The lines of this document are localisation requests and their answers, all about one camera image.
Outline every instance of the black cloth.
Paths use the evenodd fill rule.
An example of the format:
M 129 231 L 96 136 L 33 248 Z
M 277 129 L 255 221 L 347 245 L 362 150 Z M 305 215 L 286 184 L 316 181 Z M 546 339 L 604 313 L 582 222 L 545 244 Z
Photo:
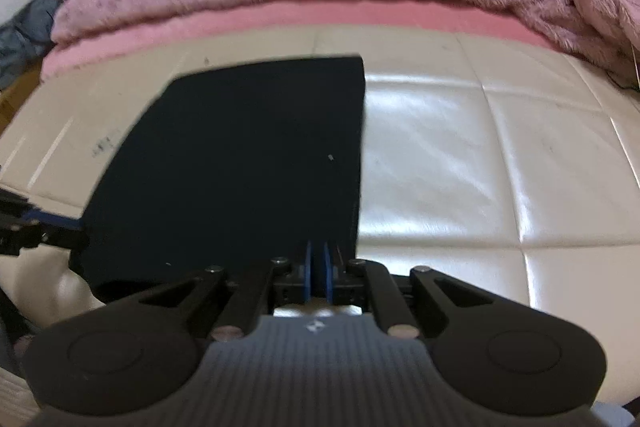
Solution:
M 97 185 L 72 268 L 108 301 L 211 264 L 238 273 L 306 239 L 354 257 L 364 86 L 358 57 L 173 81 Z

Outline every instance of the cream tiled surface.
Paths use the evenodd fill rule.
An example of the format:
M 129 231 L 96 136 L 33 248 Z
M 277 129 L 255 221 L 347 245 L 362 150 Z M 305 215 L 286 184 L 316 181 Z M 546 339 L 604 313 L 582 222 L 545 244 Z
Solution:
M 0 184 L 79 212 L 127 130 L 172 78 L 271 57 L 353 53 L 367 75 L 359 255 L 398 273 L 429 264 L 582 325 L 609 357 L 600 398 L 639 396 L 640 102 L 575 58 L 382 26 L 182 42 L 41 87 L 0 138 Z M 33 261 L 12 260 L 12 268 L 0 260 L 0 275 L 8 274 L 0 285 L 36 322 L 97 305 L 69 279 L 63 253 L 18 259 L 25 255 Z M 32 275 L 37 265 L 47 273 Z

